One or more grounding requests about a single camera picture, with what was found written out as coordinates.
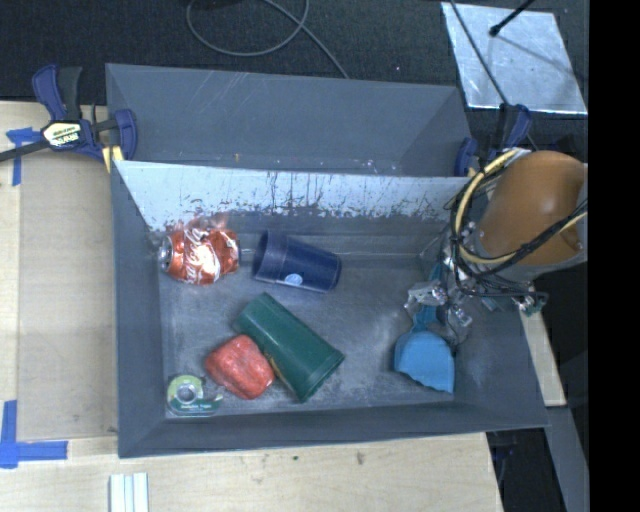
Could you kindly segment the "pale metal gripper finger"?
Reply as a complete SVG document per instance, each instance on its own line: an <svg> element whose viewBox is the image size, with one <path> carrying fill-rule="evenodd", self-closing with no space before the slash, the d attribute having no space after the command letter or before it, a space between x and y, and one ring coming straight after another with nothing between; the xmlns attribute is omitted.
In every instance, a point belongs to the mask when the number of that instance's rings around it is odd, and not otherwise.
<svg viewBox="0 0 640 512"><path fill-rule="evenodd" d="M423 307L438 307L447 301L447 291L439 280L418 282L407 291L404 309L408 314L416 314Z"/></svg>
<svg viewBox="0 0 640 512"><path fill-rule="evenodd" d="M463 343L470 334L473 319L457 304L446 310L445 326L451 343Z"/></svg>

